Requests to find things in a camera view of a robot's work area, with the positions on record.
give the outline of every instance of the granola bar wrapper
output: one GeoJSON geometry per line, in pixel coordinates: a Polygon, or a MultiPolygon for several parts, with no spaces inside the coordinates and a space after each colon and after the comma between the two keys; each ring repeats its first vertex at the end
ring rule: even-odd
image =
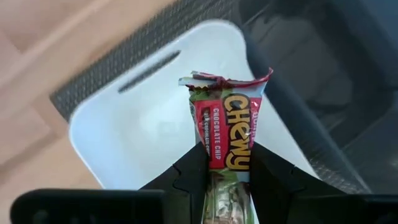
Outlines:
{"type": "Polygon", "coordinates": [[[249,162],[262,94],[272,73],[247,81],[192,72],[179,85],[190,91],[190,109],[209,155],[210,178],[203,223],[252,224],[249,162]]]}

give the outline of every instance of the white plastic surface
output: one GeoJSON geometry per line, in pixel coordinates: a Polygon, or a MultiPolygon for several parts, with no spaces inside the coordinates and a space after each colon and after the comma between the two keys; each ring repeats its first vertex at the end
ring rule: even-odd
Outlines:
{"type": "MultiPolygon", "coordinates": [[[[139,189],[195,145],[187,88],[192,70],[252,80],[240,30],[206,21],[181,35],[84,101],[70,121],[73,147],[106,189],[139,189]],[[118,89],[170,53],[180,55],[133,88],[118,89]]],[[[316,177],[266,97],[256,141],[316,177]]]]}

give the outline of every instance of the white tray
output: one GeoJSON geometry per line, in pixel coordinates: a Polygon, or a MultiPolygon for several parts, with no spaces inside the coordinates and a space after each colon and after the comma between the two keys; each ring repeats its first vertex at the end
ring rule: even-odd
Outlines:
{"type": "MultiPolygon", "coordinates": [[[[85,100],[70,121],[77,154],[106,189],[139,189],[195,145],[188,89],[178,78],[192,70],[252,80],[241,31],[206,21],[158,50],[85,100]],[[172,52],[180,55],[124,93],[118,90],[172,52]]],[[[316,176],[267,98],[256,141],[316,176]]]]}

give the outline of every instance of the black holder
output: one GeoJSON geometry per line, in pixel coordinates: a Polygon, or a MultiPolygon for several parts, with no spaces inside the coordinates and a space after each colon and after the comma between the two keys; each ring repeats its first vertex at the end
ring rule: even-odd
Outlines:
{"type": "MultiPolygon", "coordinates": [[[[199,224],[208,157],[201,144],[141,190],[28,192],[11,208],[13,224],[199,224]]],[[[250,188],[259,223],[398,223],[395,195],[347,195],[255,143],[250,188]]]]}

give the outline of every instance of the wooden floor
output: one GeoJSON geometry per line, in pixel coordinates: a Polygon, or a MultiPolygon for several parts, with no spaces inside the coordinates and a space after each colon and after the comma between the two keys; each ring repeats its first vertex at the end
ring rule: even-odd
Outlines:
{"type": "Polygon", "coordinates": [[[49,94],[172,1],[0,1],[0,223],[28,190],[99,188],[49,94]]]}

